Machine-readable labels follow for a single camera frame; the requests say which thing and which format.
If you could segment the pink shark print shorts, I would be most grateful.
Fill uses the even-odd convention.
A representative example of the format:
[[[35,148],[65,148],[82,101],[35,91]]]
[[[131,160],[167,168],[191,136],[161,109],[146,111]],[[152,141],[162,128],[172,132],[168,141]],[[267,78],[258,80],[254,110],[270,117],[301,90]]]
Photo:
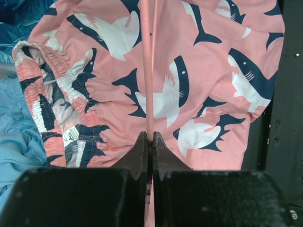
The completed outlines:
[[[250,123],[269,105],[285,26],[276,0],[59,0],[13,49],[47,164],[111,166],[151,122],[195,170],[239,170]]]

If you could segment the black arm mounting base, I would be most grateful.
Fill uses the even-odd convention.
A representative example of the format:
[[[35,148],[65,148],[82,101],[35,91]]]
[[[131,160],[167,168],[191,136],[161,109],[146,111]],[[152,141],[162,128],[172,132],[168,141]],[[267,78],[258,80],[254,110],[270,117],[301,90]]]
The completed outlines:
[[[279,1],[285,38],[272,102],[250,126],[242,170],[266,171],[303,225],[303,2]]]

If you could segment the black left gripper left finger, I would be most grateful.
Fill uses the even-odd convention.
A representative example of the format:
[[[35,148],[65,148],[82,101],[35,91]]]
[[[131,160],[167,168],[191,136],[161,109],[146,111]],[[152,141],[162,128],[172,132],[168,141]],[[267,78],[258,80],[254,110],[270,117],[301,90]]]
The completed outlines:
[[[23,173],[1,212],[3,227],[143,227],[148,141],[107,168],[36,168]]]

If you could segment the pink wire hanger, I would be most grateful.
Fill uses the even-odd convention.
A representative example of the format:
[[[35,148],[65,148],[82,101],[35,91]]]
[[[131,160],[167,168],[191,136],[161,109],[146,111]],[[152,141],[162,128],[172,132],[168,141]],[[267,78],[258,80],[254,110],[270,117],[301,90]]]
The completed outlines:
[[[147,132],[147,195],[145,208],[145,225],[147,227],[155,226],[154,202],[153,202],[153,185],[152,185],[152,141],[153,141],[153,82],[152,82],[152,43],[150,37],[150,14],[149,2],[140,1],[141,12],[141,32],[143,42],[143,66],[144,66],[144,83],[146,98],[146,132]]]

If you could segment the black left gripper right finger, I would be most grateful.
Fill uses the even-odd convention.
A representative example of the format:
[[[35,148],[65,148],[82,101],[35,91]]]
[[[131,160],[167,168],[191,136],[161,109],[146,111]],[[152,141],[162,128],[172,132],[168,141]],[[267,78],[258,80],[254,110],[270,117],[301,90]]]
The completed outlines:
[[[260,171],[195,171],[153,139],[158,227],[293,227],[282,191]]]

